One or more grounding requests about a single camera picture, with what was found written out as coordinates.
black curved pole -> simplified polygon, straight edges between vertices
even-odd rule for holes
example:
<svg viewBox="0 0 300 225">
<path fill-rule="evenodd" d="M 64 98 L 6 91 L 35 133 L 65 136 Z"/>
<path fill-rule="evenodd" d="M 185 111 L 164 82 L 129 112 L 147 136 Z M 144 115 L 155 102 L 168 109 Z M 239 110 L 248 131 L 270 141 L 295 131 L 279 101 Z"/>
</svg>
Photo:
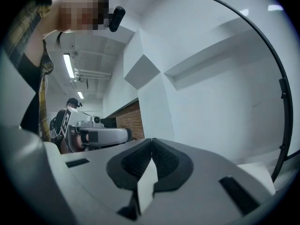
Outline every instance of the black curved pole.
<svg viewBox="0 0 300 225">
<path fill-rule="evenodd" d="M 221 1 L 221 0 L 214 0 L 223 6 L 227 7 L 228 9 L 232 10 L 234 13 L 239 15 L 245 22 L 247 22 L 257 33 L 258 35 L 262 38 L 264 43 L 267 45 L 268 49 L 272 53 L 278 68 L 280 70 L 280 73 L 282 75 L 282 79 L 279 80 L 280 83 L 280 88 L 281 88 L 281 98 L 283 99 L 284 102 L 284 110 L 285 110 L 285 129 L 284 129 L 284 135 L 283 135 L 283 140 L 282 140 L 282 145 L 279 147 L 280 148 L 280 154 L 278 161 L 276 163 L 275 169 L 271 175 L 273 182 L 275 181 L 276 177 L 278 176 L 280 169 L 283 165 L 283 162 L 288 159 L 287 153 L 290 148 L 291 144 L 291 137 L 292 137 L 292 132 L 293 132 L 293 102 L 292 102 L 292 95 L 291 95 L 291 89 L 290 89 L 290 84 L 288 82 L 285 69 L 282 65 L 282 62 L 275 51 L 274 47 L 270 43 L 270 41 L 267 39 L 267 37 L 263 34 L 263 32 L 246 16 L 244 16 L 241 12 L 238 10 L 234 9 L 227 3 Z"/>
</svg>

ceiling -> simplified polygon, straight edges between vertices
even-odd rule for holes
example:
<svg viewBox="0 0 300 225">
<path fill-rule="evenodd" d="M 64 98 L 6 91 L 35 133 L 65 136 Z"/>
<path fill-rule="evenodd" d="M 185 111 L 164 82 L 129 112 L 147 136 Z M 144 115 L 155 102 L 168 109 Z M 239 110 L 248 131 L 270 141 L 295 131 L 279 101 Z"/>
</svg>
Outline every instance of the ceiling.
<svg viewBox="0 0 300 225">
<path fill-rule="evenodd" d="M 109 7 L 122 5 L 126 12 L 140 18 L 156 0 L 109 0 Z M 100 35 L 64 33 L 61 36 L 61 49 L 55 46 L 58 32 L 46 38 L 49 55 L 55 69 L 48 76 L 47 94 L 74 96 L 77 91 L 83 93 L 85 99 L 102 99 L 109 80 L 86 79 L 82 82 L 70 82 L 63 60 L 63 53 L 70 53 L 73 68 L 112 73 L 118 55 L 126 44 Z"/>
</svg>

person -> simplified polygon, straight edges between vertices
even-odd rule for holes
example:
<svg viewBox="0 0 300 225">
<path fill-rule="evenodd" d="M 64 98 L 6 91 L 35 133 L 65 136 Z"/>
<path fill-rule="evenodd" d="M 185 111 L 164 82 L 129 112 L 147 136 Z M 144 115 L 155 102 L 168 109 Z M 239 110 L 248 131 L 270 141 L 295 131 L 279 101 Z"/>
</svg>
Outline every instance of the person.
<svg viewBox="0 0 300 225">
<path fill-rule="evenodd" d="M 60 133 L 60 127 L 62 125 L 62 121 L 63 121 L 63 118 L 65 116 L 65 112 L 66 112 L 67 107 L 72 107 L 74 109 L 77 109 L 78 107 L 81 107 L 81 106 L 82 106 L 82 103 L 80 103 L 74 97 L 70 98 L 67 101 L 66 106 L 57 113 L 55 118 L 53 118 L 51 120 L 51 123 L 50 123 L 51 140 L 53 140 Z"/>
<path fill-rule="evenodd" d="M 93 30 L 104 24 L 108 15 L 108 0 L 29 0 L 11 24 L 2 44 L 10 61 L 23 79 L 36 92 L 21 127 L 50 142 L 45 103 L 45 82 L 54 69 L 45 38 L 63 32 Z M 63 138 L 57 137 L 60 148 Z"/>
</svg>

yellow plaid shirt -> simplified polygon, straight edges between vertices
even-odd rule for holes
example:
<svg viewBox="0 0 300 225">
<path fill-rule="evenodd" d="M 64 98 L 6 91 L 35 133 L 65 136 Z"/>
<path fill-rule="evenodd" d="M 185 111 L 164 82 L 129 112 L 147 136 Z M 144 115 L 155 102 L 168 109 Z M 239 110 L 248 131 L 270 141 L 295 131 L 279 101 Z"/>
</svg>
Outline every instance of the yellow plaid shirt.
<svg viewBox="0 0 300 225">
<path fill-rule="evenodd" d="M 38 25 L 39 21 L 47 16 L 50 11 L 52 0 L 29 0 L 22 8 L 19 14 L 12 22 L 7 36 L 3 42 L 3 47 L 18 70 L 21 58 L 24 54 L 28 39 Z M 45 142 L 50 142 L 50 132 L 47 122 L 47 110 L 45 101 L 45 75 L 50 74 L 54 69 L 54 64 L 51 61 L 46 42 L 44 42 L 44 54 L 41 59 L 41 74 L 40 74 L 40 110 L 39 110 L 39 128 L 42 132 L 42 139 Z"/>
</svg>

fluorescent light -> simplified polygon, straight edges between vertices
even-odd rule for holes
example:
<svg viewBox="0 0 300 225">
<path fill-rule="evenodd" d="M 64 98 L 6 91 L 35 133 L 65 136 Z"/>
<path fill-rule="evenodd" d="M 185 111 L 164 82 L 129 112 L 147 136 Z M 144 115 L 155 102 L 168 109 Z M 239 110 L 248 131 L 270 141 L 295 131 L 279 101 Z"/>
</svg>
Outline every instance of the fluorescent light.
<svg viewBox="0 0 300 225">
<path fill-rule="evenodd" d="M 77 93 L 78 93 L 79 97 L 80 97 L 81 99 L 83 99 L 83 94 L 82 94 L 81 92 L 77 92 Z"/>
<path fill-rule="evenodd" d="M 280 5 L 269 5 L 268 6 L 268 11 L 283 11 L 283 7 Z"/>
<path fill-rule="evenodd" d="M 244 10 L 241 10 L 240 13 L 242 13 L 244 16 L 248 16 L 249 10 L 248 9 L 244 9 Z"/>
<path fill-rule="evenodd" d="M 71 66 L 70 54 L 65 53 L 64 60 L 65 60 L 67 72 L 69 73 L 70 78 L 74 78 L 74 73 L 73 73 L 72 66 Z"/>
</svg>

